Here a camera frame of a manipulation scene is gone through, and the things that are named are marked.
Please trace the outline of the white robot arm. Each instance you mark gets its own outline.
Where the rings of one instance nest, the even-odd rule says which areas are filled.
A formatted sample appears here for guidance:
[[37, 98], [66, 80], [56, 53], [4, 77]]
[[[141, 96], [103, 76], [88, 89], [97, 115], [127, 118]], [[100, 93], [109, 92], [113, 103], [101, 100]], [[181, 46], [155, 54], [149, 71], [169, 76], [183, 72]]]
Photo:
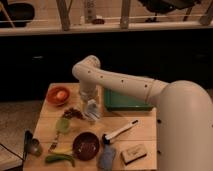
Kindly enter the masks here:
[[98, 85], [156, 108], [157, 171], [213, 171], [213, 100], [199, 84], [109, 72], [89, 55], [72, 67], [87, 101]]

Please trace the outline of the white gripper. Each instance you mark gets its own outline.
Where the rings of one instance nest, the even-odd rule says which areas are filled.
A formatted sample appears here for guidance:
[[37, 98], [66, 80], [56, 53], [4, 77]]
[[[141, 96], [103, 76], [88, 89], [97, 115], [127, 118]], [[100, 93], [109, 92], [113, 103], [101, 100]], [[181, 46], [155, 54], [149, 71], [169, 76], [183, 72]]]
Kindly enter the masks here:
[[98, 89], [96, 86], [80, 86], [79, 95], [84, 102], [88, 102], [97, 98]]

